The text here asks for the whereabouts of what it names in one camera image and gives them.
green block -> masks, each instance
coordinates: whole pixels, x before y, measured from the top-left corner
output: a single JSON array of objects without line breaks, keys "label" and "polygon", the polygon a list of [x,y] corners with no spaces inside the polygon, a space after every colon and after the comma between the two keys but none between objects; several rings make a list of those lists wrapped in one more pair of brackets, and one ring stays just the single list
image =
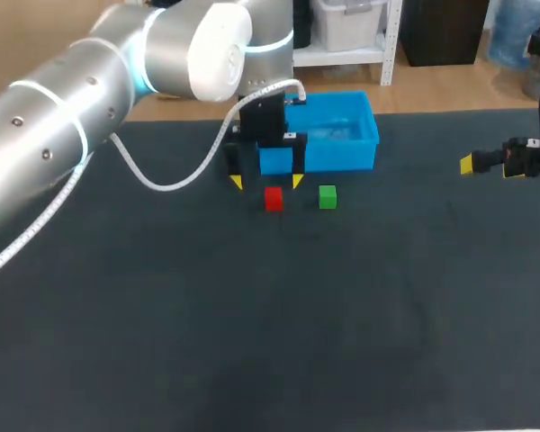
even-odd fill
[{"label": "green block", "polygon": [[337,203],[335,186],[321,186],[319,188],[319,206],[321,210],[334,210]]}]

blue plastic container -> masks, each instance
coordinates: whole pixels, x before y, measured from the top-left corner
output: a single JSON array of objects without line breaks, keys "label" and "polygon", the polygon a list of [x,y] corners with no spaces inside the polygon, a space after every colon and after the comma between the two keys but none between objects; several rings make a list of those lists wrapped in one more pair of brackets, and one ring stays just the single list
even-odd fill
[{"label": "blue plastic container", "polygon": [[[306,172],[363,171],[374,167],[378,128],[364,92],[308,94],[286,106],[289,132],[308,133]],[[292,172],[291,148],[260,148],[262,175]]]}]

red block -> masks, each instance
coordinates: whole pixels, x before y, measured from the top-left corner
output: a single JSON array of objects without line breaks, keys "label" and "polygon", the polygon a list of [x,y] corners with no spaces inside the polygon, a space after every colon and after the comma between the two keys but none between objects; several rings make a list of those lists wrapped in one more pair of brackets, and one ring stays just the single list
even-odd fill
[{"label": "red block", "polygon": [[267,187],[264,191],[264,201],[267,212],[282,212],[284,210],[284,198],[281,187]]}]

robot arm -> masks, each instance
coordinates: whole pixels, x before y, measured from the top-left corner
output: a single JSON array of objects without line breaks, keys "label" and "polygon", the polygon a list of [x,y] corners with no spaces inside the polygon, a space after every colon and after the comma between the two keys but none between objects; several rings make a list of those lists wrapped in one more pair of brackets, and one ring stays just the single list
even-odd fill
[{"label": "robot arm", "polygon": [[292,52],[292,0],[111,7],[0,94],[0,223],[83,163],[145,95],[248,95],[291,78]]}]

black mat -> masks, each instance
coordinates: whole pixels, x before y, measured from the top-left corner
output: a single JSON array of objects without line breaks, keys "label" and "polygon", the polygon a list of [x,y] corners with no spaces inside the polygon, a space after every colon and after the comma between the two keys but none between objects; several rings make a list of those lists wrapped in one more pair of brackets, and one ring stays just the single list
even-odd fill
[{"label": "black mat", "polygon": [[[540,428],[540,178],[458,165],[537,113],[377,121],[375,170],[309,175],[283,215],[220,160],[159,194],[101,149],[0,273],[0,432]],[[121,135],[168,182],[216,128]]]}]

